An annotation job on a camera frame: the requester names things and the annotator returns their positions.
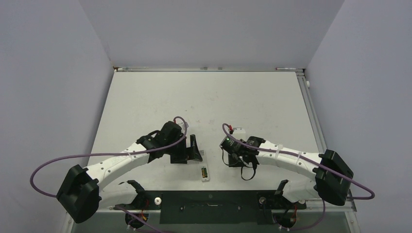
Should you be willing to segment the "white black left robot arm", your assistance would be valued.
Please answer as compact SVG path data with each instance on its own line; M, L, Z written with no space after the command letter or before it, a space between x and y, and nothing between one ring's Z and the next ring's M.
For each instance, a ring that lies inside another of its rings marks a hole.
M160 130L141 136L121 152L94 165L71 167L56 195L57 200L75 223L90 219L99 209L129 205L133 209L143 206L143 187L134 180L109 184L134 168L146 165L163 155L170 156L172 164L185 164L189 160L201 162L196 137L189 136L186 145L187 125L166 122Z

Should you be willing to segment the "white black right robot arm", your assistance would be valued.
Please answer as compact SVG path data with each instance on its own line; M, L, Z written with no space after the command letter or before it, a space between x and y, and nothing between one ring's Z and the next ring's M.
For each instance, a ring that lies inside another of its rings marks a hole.
M306 181L286 180L279 185L274 196L275 203L281 208L308 199L323 199L336 206L346 203L350 182L342 176L352 179L354 173L333 150L303 152L255 136L247 141L225 137L220 147L241 163L251 164L253 169L259 165L271 165L305 176Z

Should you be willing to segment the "white remote control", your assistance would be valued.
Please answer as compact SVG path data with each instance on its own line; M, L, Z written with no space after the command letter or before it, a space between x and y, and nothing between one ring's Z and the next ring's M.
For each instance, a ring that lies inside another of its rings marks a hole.
M207 155L204 150L200 151L202 161L199 163L200 165L200 172L201 172L201 182L209 182L210 180L210 173L208 169L208 162L207 162Z

